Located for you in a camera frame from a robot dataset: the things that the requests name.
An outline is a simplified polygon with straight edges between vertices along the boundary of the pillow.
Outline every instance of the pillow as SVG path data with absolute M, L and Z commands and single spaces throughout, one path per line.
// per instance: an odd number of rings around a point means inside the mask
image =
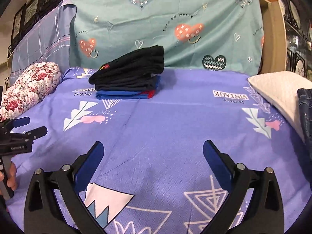
M 248 78 L 248 81 L 256 91 L 280 111 L 304 141 L 297 90 L 300 88 L 312 89 L 312 82 L 289 71 L 256 75 Z
M 60 81 L 60 69 L 53 62 L 28 66 L 2 96 L 0 120 L 19 117 L 52 93 Z

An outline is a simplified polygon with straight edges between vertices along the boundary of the floral pillow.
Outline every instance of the floral pillow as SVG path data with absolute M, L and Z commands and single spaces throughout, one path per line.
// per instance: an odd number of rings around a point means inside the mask
M 15 119 L 52 93 L 61 81 L 57 64 L 30 65 L 2 96 L 0 120 Z

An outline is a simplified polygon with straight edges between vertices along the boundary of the white pillow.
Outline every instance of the white pillow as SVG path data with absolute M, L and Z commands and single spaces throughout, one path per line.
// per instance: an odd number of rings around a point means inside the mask
M 256 75 L 249 83 L 288 120 L 304 141 L 300 124 L 297 90 L 312 89 L 312 82 L 289 71 Z

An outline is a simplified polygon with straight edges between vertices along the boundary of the metal screw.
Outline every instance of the metal screw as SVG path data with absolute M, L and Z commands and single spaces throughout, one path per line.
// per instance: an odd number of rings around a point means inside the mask
M 66 172 L 66 171 L 68 171 L 70 168 L 71 168 L 71 166 L 70 166 L 69 164 L 65 164 L 65 165 L 63 165 L 62 170 Z
M 273 169 L 272 169 L 271 167 L 267 167 L 267 168 L 266 168 L 266 171 L 267 171 L 268 173 L 273 173 Z
M 245 170 L 245 165 L 242 164 L 242 163 L 238 163 L 238 164 L 236 165 L 236 167 L 237 167 L 239 170 Z
M 38 174 L 41 173 L 41 171 L 42 171 L 42 170 L 41 170 L 40 168 L 38 168 L 37 170 L 35 170 L 35 174 L 38 175 Z

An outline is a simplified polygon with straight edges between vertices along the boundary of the blue denim jeans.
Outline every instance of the blue denim jeans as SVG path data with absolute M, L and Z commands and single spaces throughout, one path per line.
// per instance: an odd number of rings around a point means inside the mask
M 305 145 L 312 159 L 312 89 L 299 89 L 300 122 L 305 137 Z

